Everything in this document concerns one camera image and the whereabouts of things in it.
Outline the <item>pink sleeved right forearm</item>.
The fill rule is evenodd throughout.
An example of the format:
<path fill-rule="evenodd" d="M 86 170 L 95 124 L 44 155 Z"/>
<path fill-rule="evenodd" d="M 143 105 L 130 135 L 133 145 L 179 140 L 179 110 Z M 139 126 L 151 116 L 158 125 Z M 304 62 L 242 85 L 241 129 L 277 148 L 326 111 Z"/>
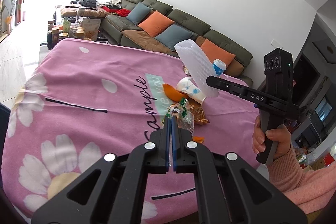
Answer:
<path fill-rule="evenodd" d="M 305 214 L 323 209 L 335 192 L 335 162 L 304 172 L 291 148 L 267 168 L 269 181 Z"/>

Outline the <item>person's right hand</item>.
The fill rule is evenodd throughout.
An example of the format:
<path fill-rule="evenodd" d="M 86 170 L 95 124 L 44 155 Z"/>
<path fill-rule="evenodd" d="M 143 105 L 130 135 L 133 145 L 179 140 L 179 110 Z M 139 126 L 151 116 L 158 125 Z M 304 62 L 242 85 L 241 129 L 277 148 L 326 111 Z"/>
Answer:
<path fill-rule="evenodd" d="M 288 129 L 282 124 L 276 129 L 263 132 L 261 130 L 261 120 L 258 115 L 255 120 L 253 135 L 252 135 L 252 149 L 255 154 L 264 152 L 266 149 L 265 140 L 268 138 L 271 141 L 277 142 L 277 149 L 274 153 L 274 160 L 284 156 L 291 148 L 291 135 Z"/>

